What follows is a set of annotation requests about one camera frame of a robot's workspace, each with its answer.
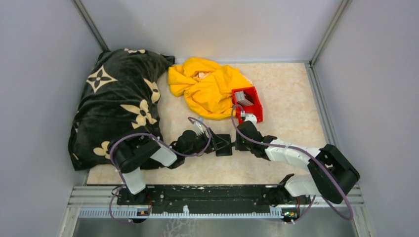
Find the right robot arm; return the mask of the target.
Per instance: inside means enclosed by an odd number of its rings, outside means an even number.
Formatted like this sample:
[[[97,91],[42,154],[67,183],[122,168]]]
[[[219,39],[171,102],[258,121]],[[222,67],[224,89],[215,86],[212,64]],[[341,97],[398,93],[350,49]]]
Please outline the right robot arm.
[[[245,121],[235,126],[238,149],[250,151],[257,158],[282,162],[307,171],[293,175],[278,190],[283,203],[298,196],[321,196],[329,203],[341,204],[360,179],[357,169],[332,144],[310,148],[285,142],[275,136],[262,136],[256,126]]]

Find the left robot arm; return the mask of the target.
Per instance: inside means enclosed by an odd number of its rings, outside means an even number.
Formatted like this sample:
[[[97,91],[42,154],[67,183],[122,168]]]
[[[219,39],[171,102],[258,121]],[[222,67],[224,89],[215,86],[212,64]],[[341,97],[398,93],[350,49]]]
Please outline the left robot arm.
[[[210,131],[184,131],[169,145],[143,128],[135,129],[108,145],[111,163],[129,190],[128,197],[136,204],[143,204],[148,198],[142,170],[162,167],[174,169],[184,164],[186,157],[201,156],[215,152],[217,156],[232,155],[231,136]]]

